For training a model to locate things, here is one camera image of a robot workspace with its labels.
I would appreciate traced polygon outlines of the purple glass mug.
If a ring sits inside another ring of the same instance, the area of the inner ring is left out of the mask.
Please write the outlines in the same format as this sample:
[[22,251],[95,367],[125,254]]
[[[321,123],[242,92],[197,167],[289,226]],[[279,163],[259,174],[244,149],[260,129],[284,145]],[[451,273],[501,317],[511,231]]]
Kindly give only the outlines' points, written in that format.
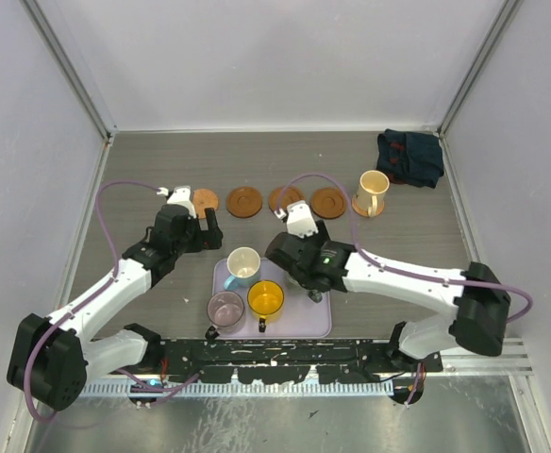
[[242,328],[245,305],[238,294],[222,291],[209,300],[207,316],[210,326],[205,333],[205,338],[208,341],[214,341],[220,336],[233,335]]

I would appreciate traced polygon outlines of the cream mug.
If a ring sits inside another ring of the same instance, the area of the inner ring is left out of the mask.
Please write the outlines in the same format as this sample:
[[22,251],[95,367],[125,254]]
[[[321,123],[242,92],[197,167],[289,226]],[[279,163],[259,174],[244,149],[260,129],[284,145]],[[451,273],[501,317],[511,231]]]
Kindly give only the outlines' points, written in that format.
[[358,189],[354,196],[358,199],[359,205],[367,210],[376,200],[385,202],[385,196],[389,188],[390,181],[384,173],[378,170],[370,170],[364,172],[359,178]]

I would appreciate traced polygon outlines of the woven rattan coaster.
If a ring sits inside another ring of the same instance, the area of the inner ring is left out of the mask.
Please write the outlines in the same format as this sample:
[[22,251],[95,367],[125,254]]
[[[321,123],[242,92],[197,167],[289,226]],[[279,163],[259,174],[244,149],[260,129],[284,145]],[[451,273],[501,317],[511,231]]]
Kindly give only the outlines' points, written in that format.
[[206,209],[217,210],[219,208],[218,195],[209,189],[196,189],[193,191],[192,203],[199,219],[206,218]]
[[385,208],[384,201],[378,201],[368,207],[367,210],[364,210],[358,203],[358,199],[354,196],[352,198],[352,208],[360,216],[365,218],[374,218],[382,213]]

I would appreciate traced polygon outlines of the yellow mug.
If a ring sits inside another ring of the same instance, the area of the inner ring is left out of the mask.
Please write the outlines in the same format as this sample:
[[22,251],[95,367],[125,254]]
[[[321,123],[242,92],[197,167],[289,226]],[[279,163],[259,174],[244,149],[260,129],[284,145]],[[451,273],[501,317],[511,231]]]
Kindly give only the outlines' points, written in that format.
[[272,280],[260,280],[247,293],[247,303],[258,320],[259,333],[276,322],[284,310],[285,294],[279,284]]

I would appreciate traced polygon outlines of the white and blue mug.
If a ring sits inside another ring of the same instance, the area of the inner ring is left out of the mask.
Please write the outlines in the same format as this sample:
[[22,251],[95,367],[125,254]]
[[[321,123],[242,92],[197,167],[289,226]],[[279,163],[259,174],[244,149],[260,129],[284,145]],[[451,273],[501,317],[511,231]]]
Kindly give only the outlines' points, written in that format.
[[224,282],[226,291],[237,288],[250,288],[260,280],[261,256],[250,247],[233,250],[226,260],[229,276]]

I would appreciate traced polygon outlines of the brown wooden coaster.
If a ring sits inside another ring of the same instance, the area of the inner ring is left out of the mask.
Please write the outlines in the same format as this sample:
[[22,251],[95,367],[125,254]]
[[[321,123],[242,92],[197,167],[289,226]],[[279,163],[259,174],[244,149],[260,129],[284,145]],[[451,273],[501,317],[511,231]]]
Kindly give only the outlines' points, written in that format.
[[226,198],[226,208],[230,214],[237,218],[250,218],[255,216],[262,208],[262,196],[260,192],[249,186],[241,186],[233,189]]
[[271,211],[276,211],[279,208],[285,209],[292,203],[306,199],[302,191],[295,186],[289,187],[283,195],[280,195],[282,190],[283,186],[280,186],[270,192],[268,205]]
[[346,201],[341,190],[335,187],[324,187],[316,190],[310,206],[315,215],[322,219],[337,219],[346,212]]

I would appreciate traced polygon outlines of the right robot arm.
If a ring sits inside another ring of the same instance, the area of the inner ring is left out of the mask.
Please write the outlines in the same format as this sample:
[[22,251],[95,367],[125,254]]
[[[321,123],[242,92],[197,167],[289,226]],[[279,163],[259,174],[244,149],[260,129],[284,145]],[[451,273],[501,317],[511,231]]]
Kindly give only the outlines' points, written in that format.
[[397,371],[456,346],[485,357],[502,353],[510,297],[484,264],[462,271],[388,260],[331,240],[324,224],[311,233],[278,233],[265,256],[308,291],[384,295],[433,311],[394,327],[385,355]]

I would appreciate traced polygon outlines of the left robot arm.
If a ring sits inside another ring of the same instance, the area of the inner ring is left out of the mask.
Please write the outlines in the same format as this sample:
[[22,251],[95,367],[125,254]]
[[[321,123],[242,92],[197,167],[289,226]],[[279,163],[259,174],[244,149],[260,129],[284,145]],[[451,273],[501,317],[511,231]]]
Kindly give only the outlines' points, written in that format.
[[142,374],[159,369],[161,337],[136,323],[96,339],[97,332],[135,298],[170,274],[184,254],[217,250],[223,242],[215,210],[207,224],[181,205],[165,204],[143,239],[123,253],[114,269],[78,299],[45,317],[28,315],[18,326],[7,382],[55,411],[68,408],[83,387],[127,366]]

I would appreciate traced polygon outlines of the grey green mug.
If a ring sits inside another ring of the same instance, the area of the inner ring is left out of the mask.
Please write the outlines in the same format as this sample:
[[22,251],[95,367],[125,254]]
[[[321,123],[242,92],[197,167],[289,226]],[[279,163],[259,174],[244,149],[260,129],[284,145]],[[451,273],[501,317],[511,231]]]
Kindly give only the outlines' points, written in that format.
[[292,276],[287,275],[288,284],[291,288],[298,290],[303,290],[306,293],[306,296],[312,300],[314,303],[320,303],[323,300],[323,293],[318,290],[308,290],[301,286]]

